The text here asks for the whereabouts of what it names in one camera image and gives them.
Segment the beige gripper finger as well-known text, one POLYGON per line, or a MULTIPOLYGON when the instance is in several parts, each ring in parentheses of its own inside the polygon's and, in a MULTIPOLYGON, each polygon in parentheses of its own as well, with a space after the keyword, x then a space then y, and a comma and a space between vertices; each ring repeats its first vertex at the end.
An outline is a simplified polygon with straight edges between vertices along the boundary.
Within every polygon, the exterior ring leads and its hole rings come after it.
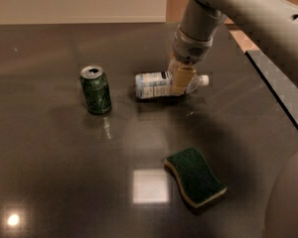
POLYGON ((169 64, 168 64, 168 70, 170 72, 173 72, 174 69, 178 67, 178 65, 179 65, 179 62, 175 58, 175 55, 174 54, 170 54, 170 60, 169 60, 169 64))
POLYGON ((172 63, 173 94, 182 95, 195 74, 196 70, 191 63, 183 63, 174 60, 172 63))

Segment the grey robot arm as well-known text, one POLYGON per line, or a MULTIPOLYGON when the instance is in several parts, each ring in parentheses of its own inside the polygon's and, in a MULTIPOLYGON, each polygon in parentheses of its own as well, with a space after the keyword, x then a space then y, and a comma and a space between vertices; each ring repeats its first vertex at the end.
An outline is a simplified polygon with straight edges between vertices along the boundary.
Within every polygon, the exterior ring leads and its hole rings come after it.
POLYGON ((298 87, 298 6, 286 0, 189 0, 175 33, 176 60, 203 60, 225 18, 230 18, 298 87))

